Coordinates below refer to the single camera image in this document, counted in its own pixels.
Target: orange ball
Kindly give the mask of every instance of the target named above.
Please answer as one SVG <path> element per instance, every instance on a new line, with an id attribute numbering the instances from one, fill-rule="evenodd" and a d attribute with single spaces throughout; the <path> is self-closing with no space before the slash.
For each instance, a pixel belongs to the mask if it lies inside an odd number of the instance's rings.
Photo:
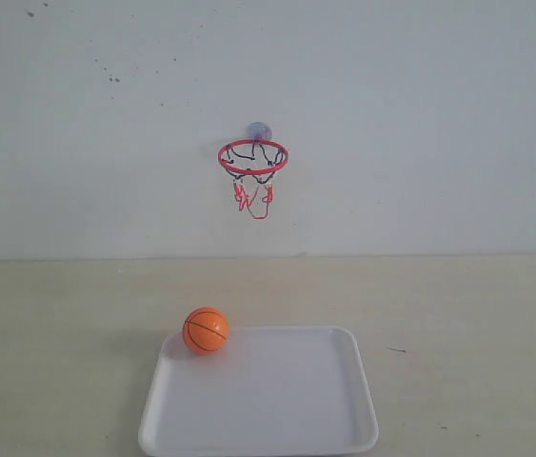
<path id="1" fill-rule="evenodd" d="M 198 308 L 183 324 L 183 341 L 197 354 L 211 354 L 222 348 L 228 337 L 228 320 L 216 308 Z"/>

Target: hoop rim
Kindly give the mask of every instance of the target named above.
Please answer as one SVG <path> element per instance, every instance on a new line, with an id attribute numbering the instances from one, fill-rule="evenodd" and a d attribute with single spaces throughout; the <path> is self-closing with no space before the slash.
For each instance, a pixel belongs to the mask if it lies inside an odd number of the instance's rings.
<path id="1" fill-rule="evenodd" d="M 239 145 L 250 145 L 253 143 L 261 143 L 262 145 L 268 145 L 272 146 L 274 148 L 277 148 L 283 154 L 285 154 L 285 159 L 278 165 L 274 165 L 273 167 L 270 167 L 268 169 L 239 169 L 237 167 L 233 167 L 228 163 L 226 159 L 223 158 L 223 154 L 226 153 L 228 149 L 233 148 L 234 146 Z M 219 161 L 219 164 L 221 164 L 221 167 L 224 169 L 227 169 L 235 174 L 242 174 L 245 176 L 261 176 L 263 174 L 270 174 L 278 171 L 279 169 L 283 168 L 288 163 L 288 150 L 280 143 L 277 143 L 275 141 L 271 140 L 263 140 L 263 139 L 252 139 L 252 138 L 244 138 L 242 140 L 236 140 L 231 143 L 227 143 L 225 146 L 223 146 L 219 153 L 217 154 L 217 160 Z"/>

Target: beige table surface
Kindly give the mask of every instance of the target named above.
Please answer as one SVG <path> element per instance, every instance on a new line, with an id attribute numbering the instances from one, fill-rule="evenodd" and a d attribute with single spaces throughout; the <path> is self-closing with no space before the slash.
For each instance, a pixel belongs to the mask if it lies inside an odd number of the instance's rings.
<path id="1" fill-rule="evenodd" d="M 142 455 L 160 344 L 206 305 L 352 330 L 371 456 L 536 456 L 536 256 L 0 263 L 0 456 Z"/>

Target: mini basketball hoop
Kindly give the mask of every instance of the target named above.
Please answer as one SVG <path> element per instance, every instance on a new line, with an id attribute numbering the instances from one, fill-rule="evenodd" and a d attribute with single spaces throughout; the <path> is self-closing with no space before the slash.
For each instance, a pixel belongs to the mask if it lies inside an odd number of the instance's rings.
<path id="1" fill-rule="evenodd" d="M 246 208 L 254 219 L 266 219 L 274 198 L 271 181 L 288 163 L 288 151 L 280 143 L 271 141 L 271 129 L 266 124 L 251 124 L 247 135 L 246 139 L 223 146 L 218 160 L 233 177 L 233 196 L 238 210 Z"/>

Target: plastic tray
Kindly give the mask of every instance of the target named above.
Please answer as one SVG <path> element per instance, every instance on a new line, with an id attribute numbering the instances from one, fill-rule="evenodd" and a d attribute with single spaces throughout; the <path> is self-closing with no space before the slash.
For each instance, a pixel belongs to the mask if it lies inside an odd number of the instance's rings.
<path id="1" fill-rule="evenodd" d="M 356 341 L 336 327 L 237 328 L 208 356 L 170 336 L 139 429 L 154 457 L 351 454 L 377 438 Z"/>

